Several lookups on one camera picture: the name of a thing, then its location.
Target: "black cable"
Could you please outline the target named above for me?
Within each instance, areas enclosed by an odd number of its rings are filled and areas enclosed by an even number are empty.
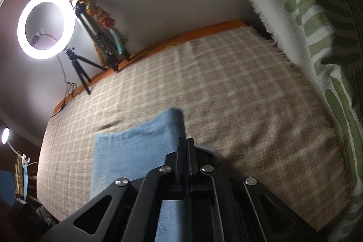
[[[58,39],[56,39],[54,36],[52,36],[52,35],[50,35],[48,33],[41,33],[41,34],[39,34],[39,33],[40,33],[40,31],[37,32],[37,34],[32,39],[32,45],[33,46],[39,41],[39,39],[42,36],[48,36],[48,37],[52,38],[55,42],[58,41]],[[57,115],[60,111],[62,111],[64,109],[64,107],[66,106],[67,94],[71,95],[72,98],[73,98],[74,97],[74,92],[76,91],[76,88],[77,88],[77,83],[72,83],[72,82],[67,81],[67,75],[66,75],[66,72],[64,71],[64,67],[63,67],[61,58],[59,57],[58,54],[57,54],[57,58],[58,58],[59,64],[61,65],[61,69],[62,69],[62,72],[63,72],[64,83],[66,84],[66,92],[64,93],[64,100],[63,100],[63,103],[61,105],[60,110],[56,114],[50,116],[50,118],[54,117],[55,115]]]
[[[56,114],[54,114],[54,115],[50,116],[49,118],[54,117],[54,116],[55,116],[55,115],[57,115],[59,112],[61,112],[61,110],[59,110]]]

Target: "orange sheet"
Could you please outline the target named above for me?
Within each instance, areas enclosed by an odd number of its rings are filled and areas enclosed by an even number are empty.
[[[193,39],[198,39],[198,38],[202,38],[208,35],[212,35],[215,33],[219,33],[219,32],[223,32],[226,30],[230,30],[230,29],[235,29],[238,27],[244,27],[246,26],[245,23],[243,23],[240,20],[231,20],[231,21],[227,21],[227,22],[223,22],[223,23],[219,23],[219,24],[215,24],[215,25],[211,25],[211,26],[207,26],[207,27],[203,27],[200,29],[196,29],[193,31],[190,31],[188,33],[184,33],[172,38],[169,38],[167,40],[164,40],[162,42],[158,42],[154,45],[148,46],[147,48],[135,53],[134,55],[131,56],[132,60],[131,61],[123,61],[119,64],[118,68],[119,70],[127,67],[128,65],[131,65],[137,61],[140,61],[146,57],[149,57],[153,54],[156,54],[157,52],[161,52],[164,49],[167,49],[169,47],[173,47],[173,46],[177,46],[179,44],[182,44],[184,42],[193,40]],[[97,75],[95,75],[94,77],[92,77],[92,82],[88,83],[88,86],[91,86],[95,83],[97,83],[98,81],[100,81],[101,79],[103,79],[104,77],[107,77],[111,74],[113,74],[114,71],[112,69],[108,69],[105,72],[101,72]],[[77,96],[79,93],[83,92],[85,90],[85,88],[83,87],[83,85],[77,87],[77,89],[74,92],[74,96]],[[70,100],[72,99],[72,96],[67,96],[66,97],[66,103],[68,103]],[[63,103],[63,100],[61,102],[58,103],[58,105],[55,107],[53,114],[58,112],[61,108],[61,105]]]

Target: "metal screw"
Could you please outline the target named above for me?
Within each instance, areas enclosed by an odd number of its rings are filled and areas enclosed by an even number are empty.
[[[128,184],[128,179],[125,177],[120,177],[119,179],[115,180],[115,184],[118,187],[125,187]]]
[[[255,184],[257,184],[257,180],[254,177],[248,177],[245,179],[245,183],[250,186],[254,186]]]
[[[212,172],[214,170],[214,167],[211,165],[205,165],[201,168],[203,172]]]
[[[162,173],[168,173],[171,171],[171,167],[169,165],[163,165],[159,168],[159,170],[162,172]]]

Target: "power cord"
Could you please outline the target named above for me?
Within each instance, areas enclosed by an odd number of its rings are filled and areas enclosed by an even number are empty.
[[[35,44],[39,41],[39,39],[42,36],[48,36],[48,37],[52,38],[55,42],[58,41],[58,39],[56,39],[54,36],[52,36],[50,34],[47,34],[47,33],[43,33],[42,31],[38,31],[36,33],[36,35],[33,37],[33,39],[31,40],[30,43],[33,46],[35,46]],[[60,111],[62,111],[64,109],[64,107],[66,106],[66,97],[67,97],[67,94],[68,95],[71,95],[72,98],[73,98],[74,97],[74,92],[75,92],[75,90],[77,88],[77,83],[72,83],[72,82],[67,81],[67,75],[66,75],[66,72],[64,71],[64,67],[63,67],[61,58],[59,57],[58,54],[57,54],[57,59],[59,61],[59,65],[61,66],[61,69],[62,69],[62,72],[63,72],[64,83],[66,84],[66,92],[64,94],[64,100],[63,100],[63,103],[61,105],[60,110],[57,113],[55,113],[54,115],[50,116],[50,118],[54,117],[55,115],[57,115]]]
[[[39,161],[32,162],[32,163],[28,164],[28,165],[27,165],[27,167],[28,167],[29,165],[36,164],[36,163],[39,163]]]

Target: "gooseneck lamp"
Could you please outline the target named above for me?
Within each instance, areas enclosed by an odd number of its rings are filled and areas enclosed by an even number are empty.
[[[4,145],[8,144],[9,147],[13,150],[13,152],[22,160],[22,164],[28,165],[30,162],[30,158],[29,157],[27,158],[25,154],[21,156],[17,151],[15,151],[15,149],[9,143],[9,134],[10,134],[9,129],[5,128],[4,131],[2,132],[2,137],[1,137],[2,143]]]

